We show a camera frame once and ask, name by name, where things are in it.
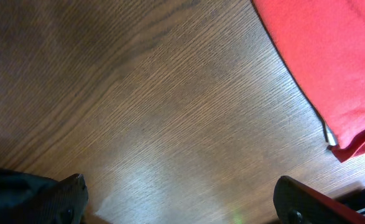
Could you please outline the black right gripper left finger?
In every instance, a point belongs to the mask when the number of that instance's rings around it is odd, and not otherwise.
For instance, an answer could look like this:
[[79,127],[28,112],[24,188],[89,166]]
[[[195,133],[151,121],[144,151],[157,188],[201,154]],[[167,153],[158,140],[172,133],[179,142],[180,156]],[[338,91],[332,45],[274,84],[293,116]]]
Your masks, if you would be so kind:
[[79,224],[88,204],[88,189],[83,174],[73,174],[57,183],[54,193],[53,224]]

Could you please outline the dark green Nike t-shirt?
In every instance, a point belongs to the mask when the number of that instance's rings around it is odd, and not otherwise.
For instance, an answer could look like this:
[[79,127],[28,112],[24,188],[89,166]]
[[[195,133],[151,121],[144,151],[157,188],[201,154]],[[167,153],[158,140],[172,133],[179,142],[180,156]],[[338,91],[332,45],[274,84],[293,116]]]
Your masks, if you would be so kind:
[[57,183],[47,177],[0,169],[0,215]]

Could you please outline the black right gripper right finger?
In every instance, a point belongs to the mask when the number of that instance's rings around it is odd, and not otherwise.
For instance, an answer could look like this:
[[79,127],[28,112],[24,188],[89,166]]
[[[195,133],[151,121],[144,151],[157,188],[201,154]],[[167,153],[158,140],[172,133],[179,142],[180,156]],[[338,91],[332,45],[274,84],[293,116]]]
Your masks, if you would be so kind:
[[330,198],[289,177],[277,181],[273,203],[281,223],[365,224],[365,188]]

